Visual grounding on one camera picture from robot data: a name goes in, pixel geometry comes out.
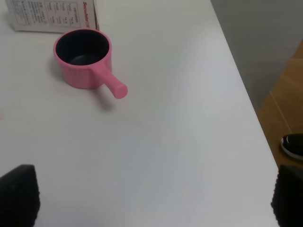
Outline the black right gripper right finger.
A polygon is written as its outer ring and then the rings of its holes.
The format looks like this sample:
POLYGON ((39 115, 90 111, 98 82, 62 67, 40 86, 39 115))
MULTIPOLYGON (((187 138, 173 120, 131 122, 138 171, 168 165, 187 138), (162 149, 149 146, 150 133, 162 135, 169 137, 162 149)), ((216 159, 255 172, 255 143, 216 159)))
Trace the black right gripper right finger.
POLYGON ((303 225, 303 170, 301 168, 280 166, 271 206, 279 226, 303 225))

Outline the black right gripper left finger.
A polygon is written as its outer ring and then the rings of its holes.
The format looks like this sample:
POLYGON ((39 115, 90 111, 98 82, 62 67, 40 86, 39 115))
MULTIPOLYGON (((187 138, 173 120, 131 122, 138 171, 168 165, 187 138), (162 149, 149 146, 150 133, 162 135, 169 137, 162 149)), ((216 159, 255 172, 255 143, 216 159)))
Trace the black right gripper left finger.
POLYGON ((19 165, 0 178, 0 225, 33 227, 40 210, 34 165, 19 165))

